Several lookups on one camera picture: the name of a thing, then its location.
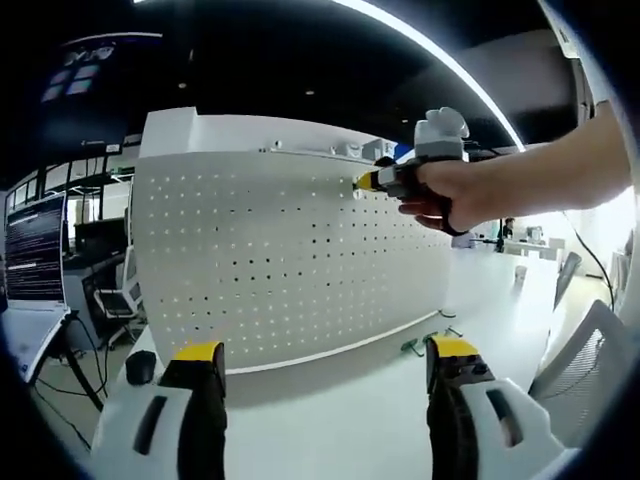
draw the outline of black ceiling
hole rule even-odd
[[[496,39],[548,28],[536,0],[370,3],[454,57]],[[11,113],[11,154],[0,170],[5,186],[33,170],[34,160],[23,158],[23,147],[39,114],[34,99],[42,93],[47,59],[59,44],[78,37],[122,31],[164,35],[161,80],[150,82],[151,100],[142,110],[196,105],[200,113],[299,118],[407,143],[412,123],[438,103],[441,88],[457,81],[451,76],[425,85],[427,93],[418,101],[403,86],[439,62],[401,34],[330,0],[65,0],[37,6],[20,2],[17,8],[22,11],[15,14],[12,31],[31,33],[24,43],[3,33],[5,45],[15,46],[6,62],[14,73],[3,102]],[[563,75],[570,84],[568,64]],[[181,83],[187,88],[178,88]],[[309,90],[314,95],[305,95]],[[509,115],[509,106],[502,107]],[[140,130],[145,112],[136,113],[133,132]],[[474,139],[487,146],[508,143],[488,111],[476,117],[469,119]],[[542,104],[510,119],[527,142],[557,137],[575,121],[571,101]]]

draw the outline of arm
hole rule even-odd
[[[486,162],[440,162],[418,170],[418,179],[452,199],[453,228],[467,230],[507,216],[582,209],[614,198],[631,185],[622,134],[609,103],[568,135],[543,147]],[[425,226],[439,228],[433,202],[403,205]]]

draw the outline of finger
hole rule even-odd
[[[443,223],[441,218],[425,217],[423,215],[416,215],[416,222],[423,227],[432,228],[434,230],[442,230]]]
[[[405,215],[442,216],[440,207],[431,202],[404,203],[398,207],[398,210]]]

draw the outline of computer screen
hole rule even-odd
[[[125,219],[113,218],[76,225],[76,252],[95,261],[127,249]]]
[[[65,196],[28,205],[7,216],[7,299],[64,303],[62,216]]]

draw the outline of floor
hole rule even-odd
[[[562,348],[563,342],[566,341],[575,328],[577,328],[591,303],[598,298],[606,300],[606,296],[607,290],[601,281],[584,277],[574,278],[563,302],[558,308],[558,315],[564,316],[564,321],[559,331],[552,333],[549,353],[544,360],[545,364]],[[109,381],[115,379],[130,348],[130,344],[123,343],[117,345],[114,351],[109,352],[106,372],[108,376],[107,391],[109,390]],[[103,368],[104,365],[104,353],[104,351],[99,352],[98,361],[101,368]],[[95,386],[100,385],[96,359],[93,352],[87,352],[79,359],[79,364],[92,384]],[[80,391],[69,367],[57,360],[47,361],[40,375],[40,379],[58,389],[75,392]],[[53,391],[42,382],[38,382],[36,388],[37,392],[42,395],[44,399],[50,402],[69,422],[72,422],[89,443],[92,443],[99,414],[88,398]],[[54,413],[50,406],[46,405],[35,392],[33,396],[34,400],[41,406],[41,410],[50,422],[52,429],[65,445],[67,445],[70,453],[80,463],[87,461],[88,451],[83,447],[82,442],[77,438],[73,429]]]

